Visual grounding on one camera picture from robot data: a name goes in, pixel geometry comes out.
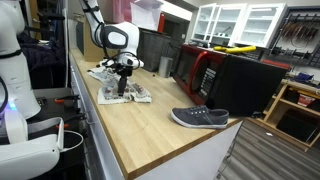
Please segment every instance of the shoelace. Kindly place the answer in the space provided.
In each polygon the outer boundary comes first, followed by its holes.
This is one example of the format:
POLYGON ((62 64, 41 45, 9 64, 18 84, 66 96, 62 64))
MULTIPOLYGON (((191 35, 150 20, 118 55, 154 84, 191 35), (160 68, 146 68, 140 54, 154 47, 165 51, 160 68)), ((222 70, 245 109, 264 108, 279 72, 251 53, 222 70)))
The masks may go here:
POLYGON ((206 106, 197 106, 189 109, 190 114, 204 114, 207 111, 206 106))

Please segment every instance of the white robot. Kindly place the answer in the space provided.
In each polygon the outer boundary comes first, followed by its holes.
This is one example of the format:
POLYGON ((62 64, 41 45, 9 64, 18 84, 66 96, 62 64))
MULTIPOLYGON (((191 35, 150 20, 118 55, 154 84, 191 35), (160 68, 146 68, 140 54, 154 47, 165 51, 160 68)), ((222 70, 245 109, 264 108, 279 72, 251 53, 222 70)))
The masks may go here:
MULTIPOLYGON (((92 41, 104 50, 120 49, 116 57, 108 57, 105 50, 106 60, 100 65, 112 67, 121 76, 118 88, 121 96, 132 70, 143 67, 136 57, 139 29, 128 22, 106 25, 96 0, 80 3, 91 27, 92 41)), ((0 179, 30 179, 52 169, 60 152, 68 150, 63 148, 63 120, 52 118, 27 125, 25 120, 36 115, 40 106, 31 88, 26 58, 16 39, 24 29, 18 0, 0 0, 0 24, 0 89, 5 89, 0 90, 0 136, 6 134, 10 142, 0 145, 0 179), (4 109, 1 104, 6 102, 2 100, 8 101, 4 109), (28 140, 28 133, 54 124, 60 127, 57 135, 28 140)))

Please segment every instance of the gray sneaker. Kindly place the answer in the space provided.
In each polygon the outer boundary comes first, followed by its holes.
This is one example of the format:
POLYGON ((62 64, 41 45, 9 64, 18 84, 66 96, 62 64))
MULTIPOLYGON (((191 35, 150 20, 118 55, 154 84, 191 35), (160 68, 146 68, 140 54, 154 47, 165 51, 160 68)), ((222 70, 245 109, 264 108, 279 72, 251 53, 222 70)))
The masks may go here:
POLYGON ((227 126, 229 112, 224 109, 210 110, 206 106, 173 108, 171 117, 177 123, 189 128, 222 129, 227 126))

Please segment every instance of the red microwave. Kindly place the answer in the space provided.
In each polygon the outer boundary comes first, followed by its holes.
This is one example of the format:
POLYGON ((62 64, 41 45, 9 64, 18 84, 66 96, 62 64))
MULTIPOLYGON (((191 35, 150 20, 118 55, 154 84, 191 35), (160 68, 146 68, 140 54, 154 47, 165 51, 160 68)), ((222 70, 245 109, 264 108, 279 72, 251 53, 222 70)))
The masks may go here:
POLYGON ((173 78, 197 105, 252 116, 264 111, 286 72, 240 55, 184 44, 173 78))

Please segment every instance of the cabinet door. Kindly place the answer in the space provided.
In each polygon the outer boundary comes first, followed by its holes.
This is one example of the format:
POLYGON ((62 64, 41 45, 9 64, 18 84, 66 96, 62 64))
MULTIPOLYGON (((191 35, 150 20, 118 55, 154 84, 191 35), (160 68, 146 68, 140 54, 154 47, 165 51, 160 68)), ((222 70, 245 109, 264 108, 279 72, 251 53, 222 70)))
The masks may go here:
POLYGON ((239 35, 234 42, 267 48, 285 8, 285 3, 249 5, 244 26, 239 29, 239 35))
POLYGON ((211 23, 214 23, 212 22, 212 17, 215 7, 215 3, 200 6, 192 33, 192 39, 201 41, 205 41, 206 39, 209 40, 210 34, 208 34, 208 31, 211 23))
POLYGON ((247 4, 220 5, 214 24, 209 28, 210 42, 217 45, 230 45, 230 39, 235 36, 235 29, 239 28, 247 4))

